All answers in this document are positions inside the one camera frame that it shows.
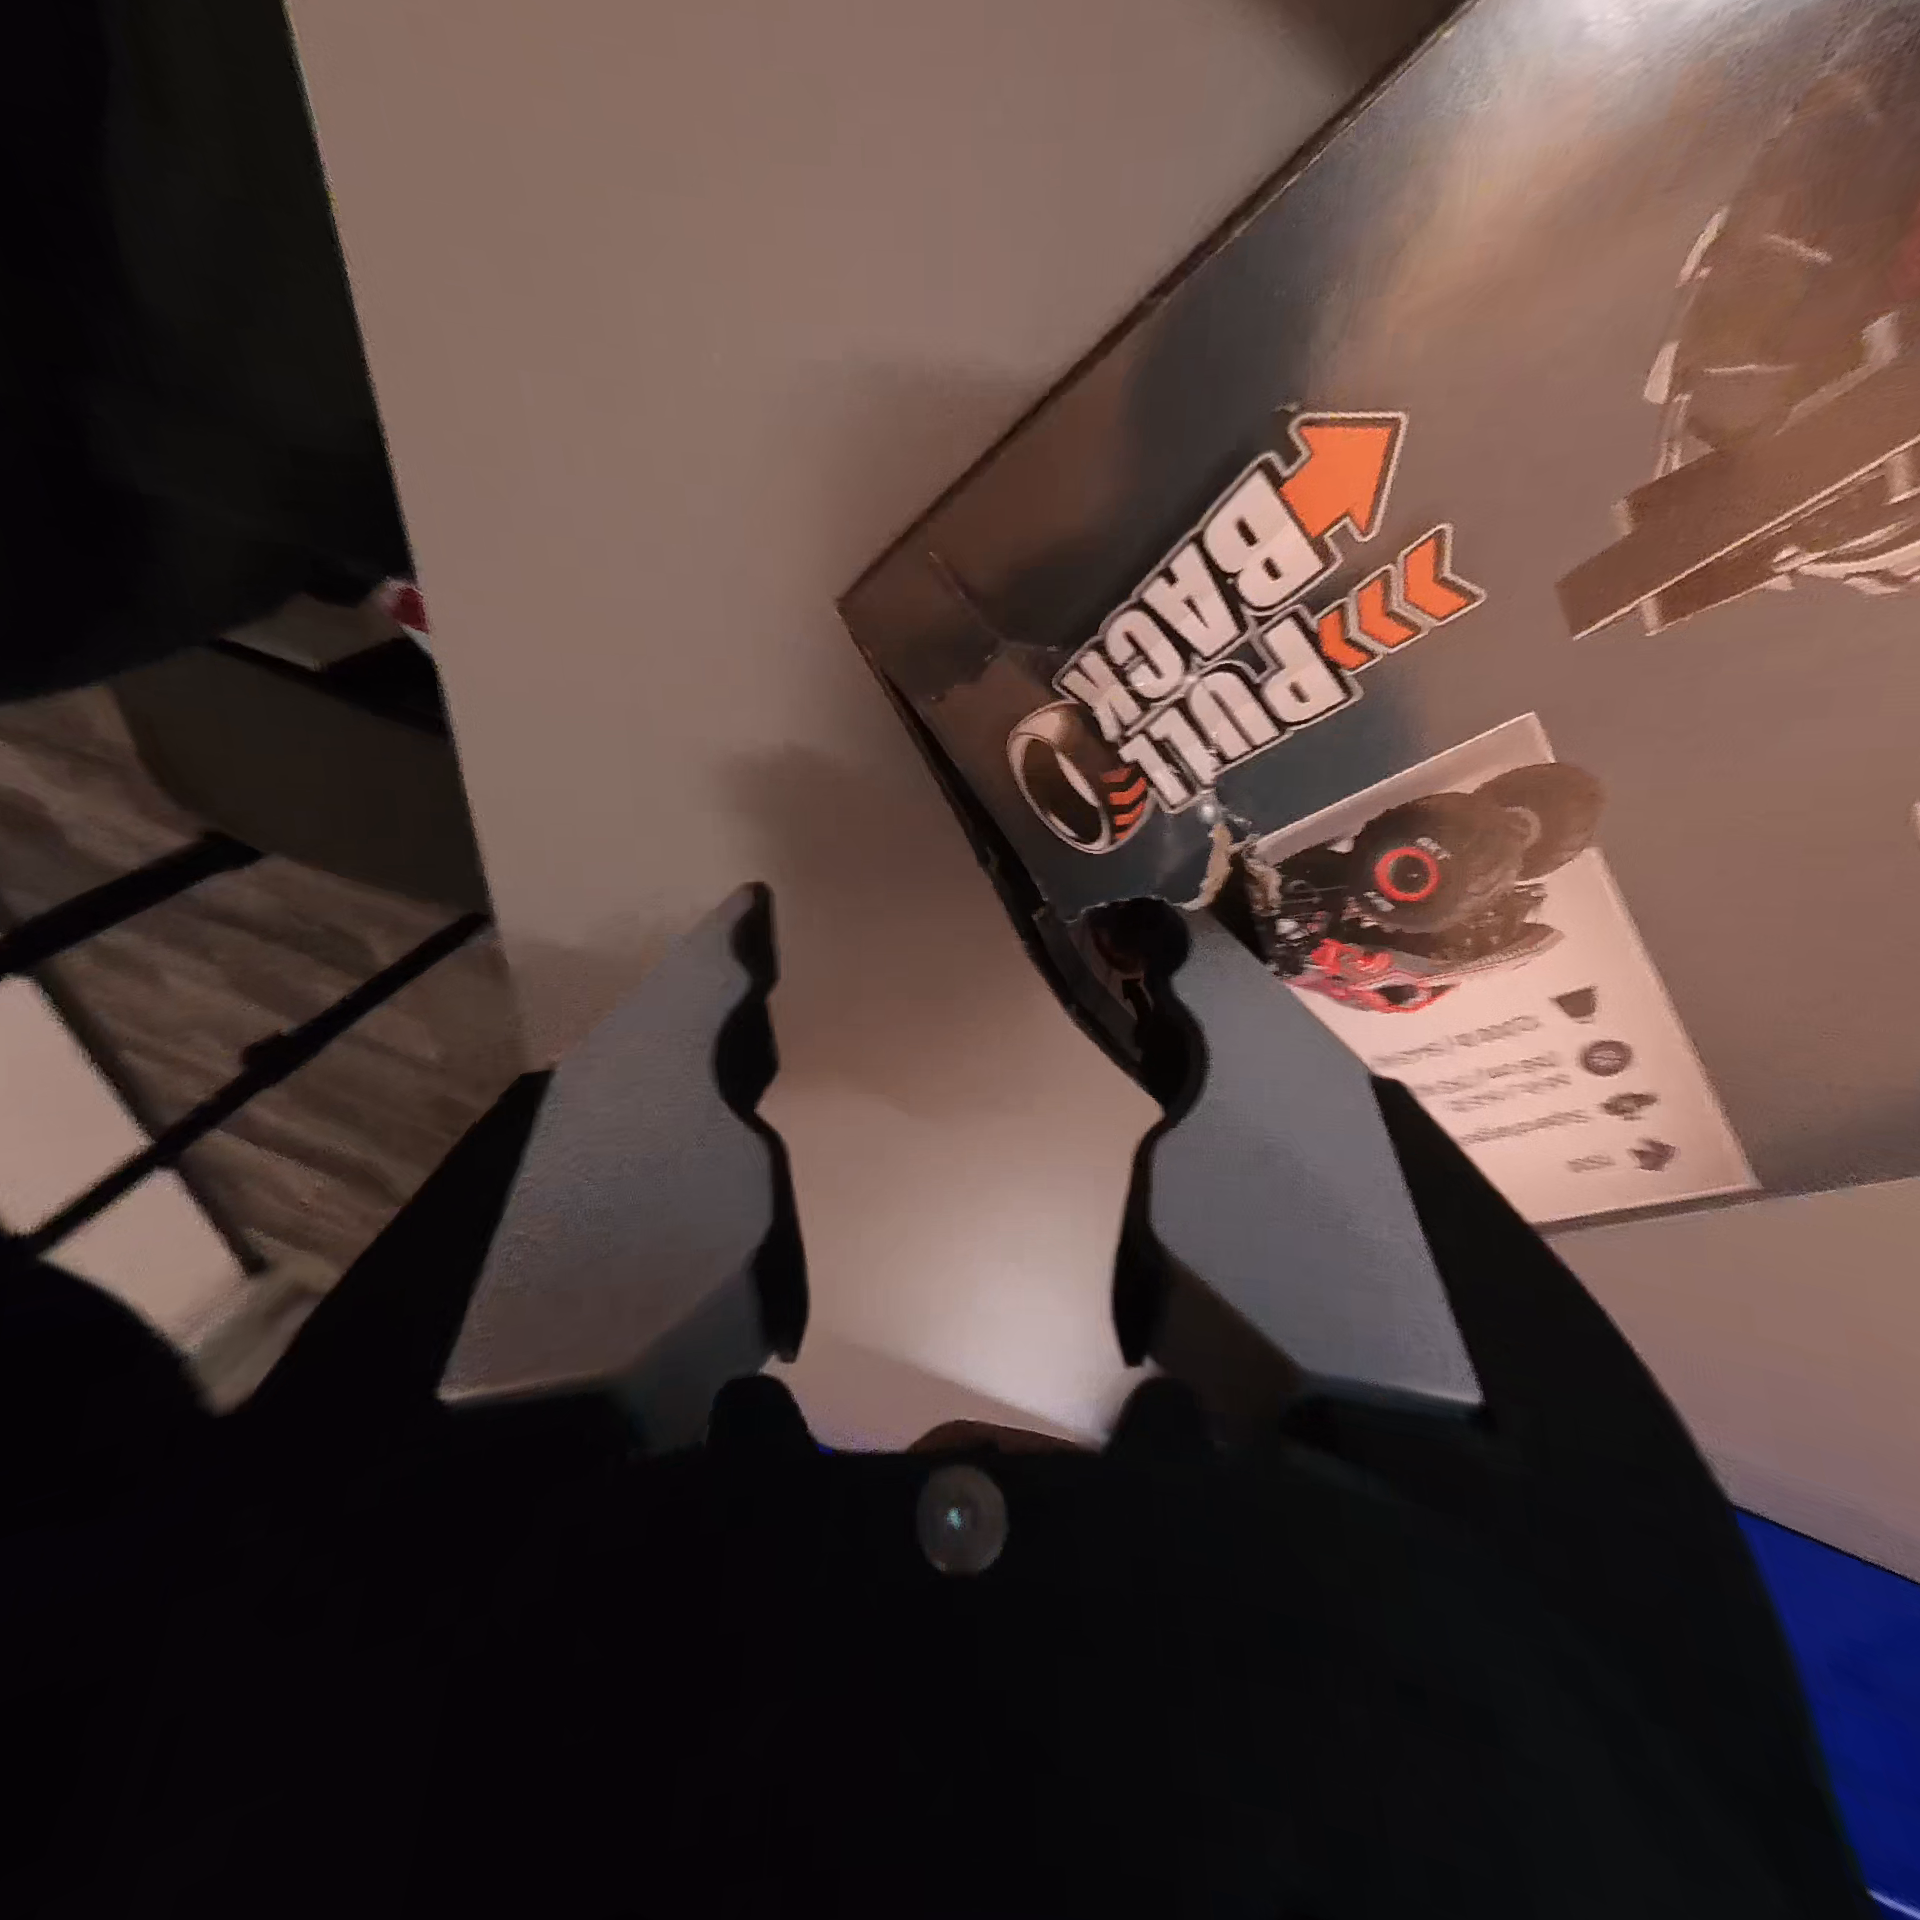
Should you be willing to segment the blue plastic bin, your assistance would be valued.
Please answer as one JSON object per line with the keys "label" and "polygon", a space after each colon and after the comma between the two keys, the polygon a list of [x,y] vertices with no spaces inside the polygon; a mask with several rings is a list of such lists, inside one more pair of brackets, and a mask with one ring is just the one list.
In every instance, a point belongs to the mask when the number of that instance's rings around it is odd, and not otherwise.
{"label": "blue plastic bin", "polygon": [[1917,1914],[1917,1586],[1741,1510],[1875,1906]]}

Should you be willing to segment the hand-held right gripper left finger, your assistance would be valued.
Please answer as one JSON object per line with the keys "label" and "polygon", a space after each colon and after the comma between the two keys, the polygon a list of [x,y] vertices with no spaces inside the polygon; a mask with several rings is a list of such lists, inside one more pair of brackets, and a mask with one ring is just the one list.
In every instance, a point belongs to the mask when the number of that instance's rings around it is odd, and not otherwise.
{"label": "hand-held right gripper left finger", "polygon": [[709,1409],[799,1355],[809,1273],[777,1075],[773,889],[683,933],[551,1071],[439,1378],[449,1408]]}

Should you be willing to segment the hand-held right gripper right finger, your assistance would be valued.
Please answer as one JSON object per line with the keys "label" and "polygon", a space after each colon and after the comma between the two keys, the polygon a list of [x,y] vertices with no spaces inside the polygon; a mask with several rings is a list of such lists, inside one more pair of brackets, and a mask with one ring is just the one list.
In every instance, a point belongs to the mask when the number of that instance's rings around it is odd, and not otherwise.
{"label": "hand-held right gripper right finger", "polygon": [[1159,1120],[1120,1216],[1112,1328],[1207,1409],[1328,1390],[1475,1409],[1481,1381],[1360,1061],[1211,917],[1112,911],[1143,966]]}

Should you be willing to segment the black toy truck set box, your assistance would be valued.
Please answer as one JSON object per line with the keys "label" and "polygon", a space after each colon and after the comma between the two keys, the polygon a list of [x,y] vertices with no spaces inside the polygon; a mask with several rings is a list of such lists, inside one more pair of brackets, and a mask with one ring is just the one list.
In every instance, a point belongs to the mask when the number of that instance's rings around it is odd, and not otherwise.
{"label": "black toy truck set box", "polygon": [[848,630],[1123,1071],[1218,917],[1541,1224],[1915,1176],[1915,3],[1464,3]]}

